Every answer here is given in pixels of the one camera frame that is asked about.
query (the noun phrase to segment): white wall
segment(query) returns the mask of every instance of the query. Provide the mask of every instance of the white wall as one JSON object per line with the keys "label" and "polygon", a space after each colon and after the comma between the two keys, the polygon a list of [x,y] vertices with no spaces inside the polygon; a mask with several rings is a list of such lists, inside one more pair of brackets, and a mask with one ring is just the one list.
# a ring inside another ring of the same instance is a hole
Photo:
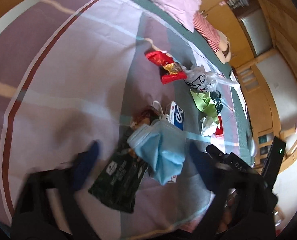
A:
{"label": "white wall", "polygon": [[[280,54],[275,54],[257,64],[257,67],[272,92],[282,130],[293,127],[297,123],[297,82],[287,63]],[[288,138],[288,149],[296,138],[296,135]],[[278,226],[278,229],[283,229],[297,211],[297,160],[278,175],[274,193],[286,217]]]}
{"label": "white wall", "polygon": [[274,97],[282,130],[297,123],[297,82],[280,54],[256,64]]}

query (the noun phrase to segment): box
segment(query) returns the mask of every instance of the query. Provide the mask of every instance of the box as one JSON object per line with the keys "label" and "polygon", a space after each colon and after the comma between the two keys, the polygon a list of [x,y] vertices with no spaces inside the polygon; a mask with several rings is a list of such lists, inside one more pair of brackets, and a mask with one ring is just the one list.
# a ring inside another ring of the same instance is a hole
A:
{"label": "box", "polygon": [[166,114],[170,116],[169,122],[183,131],[184,129],[184,111],[172,101],[166,109]]}

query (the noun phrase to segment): mask ear loop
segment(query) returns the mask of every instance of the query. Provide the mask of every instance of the mask ear loop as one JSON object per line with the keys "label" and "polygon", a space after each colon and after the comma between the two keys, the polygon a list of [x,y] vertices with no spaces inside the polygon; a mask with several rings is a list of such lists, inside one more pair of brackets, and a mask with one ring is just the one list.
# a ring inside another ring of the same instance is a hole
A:
{"label": "mask ear loop", "polygon": [[158,115],[159,115],[160,120],[165,120],[167,122],[170,121],[170,115],[164,114],[162,106],[161,106],[159,101],[154,100],[152,105],[158,111]]}

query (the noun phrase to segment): plastic bag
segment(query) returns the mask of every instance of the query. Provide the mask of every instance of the plastic bag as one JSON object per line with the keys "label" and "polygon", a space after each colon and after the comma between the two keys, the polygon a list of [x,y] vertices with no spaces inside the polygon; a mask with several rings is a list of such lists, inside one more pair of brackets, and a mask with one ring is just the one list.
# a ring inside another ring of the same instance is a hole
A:
{"label": "plastic bag", "polygon": [[191,70],[188,70],[182,66],[182,69],[187,75],[186,84],[202,93],[216,91],[218,83],[237,89],[240,87],[238,82],[222,77],[215,72],[205,72],[202,67],[192,66]]}
{"label": "plastic bag", "polygon": [[88,192],[104,205],[123,212],[133,213],[135,193],[138,190],[148,164],[139,158],[127,143],[127,139],[143,124],[150,125],[158,120],[157,111],[148,107],[134,117],[129,127],[119,139],[108,164],[100,173]]}

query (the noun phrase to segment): black device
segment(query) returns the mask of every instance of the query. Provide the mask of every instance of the black device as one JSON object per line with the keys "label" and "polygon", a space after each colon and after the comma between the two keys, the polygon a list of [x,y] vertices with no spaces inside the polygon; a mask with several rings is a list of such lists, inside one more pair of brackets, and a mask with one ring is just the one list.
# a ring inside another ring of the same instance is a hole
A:
{"label": "black device", "polygon": [[[285,147],[284,141],[274,138],[263,168],[265,172],[260,175],[234,153],[224,154],[214,145],[209,145],[207,153],[203,153],[191,143],[190,155],[193,162],[206,187],[216,194],[204,218],[193,232],[196,238],[199,238],[198,236],[203,240],[276,238],[273,211],[277,197],[273,194],[272,188],[282,164]],[[238,205],[232,222],[228,225],[229,229],[215,235],[230,188],[235,188],[237,191]]]}
{"label": "black device", "polygon": [[[239,157],[224,154],[215,146],[208,146],[207,152],[199,151],[195,143],[190,145],[190,156],[206,187],[215,197],[193,233],[185,237],[166,234],[159,240],[272,240],[275,239],[273,209],[277,197],[269,185],[276,180],[277,167],[273,164],[277,157],[274,152],[284,144],[274,139],[265,169],[269,180],[252,170]],[[82,211],[73,193],[82,187],[99,154],[98,143],[78,155],[71,168],[42,171],[31,174],[20,194],[11,228],[12,240],[100,240]],[[46,189],[57,188],[63,211],[71,229],[69,235],[57,227],[50,208]],[[216,235],[223,216],[224,205],[230,188],[238,191],[238,206],[229,229]]]}

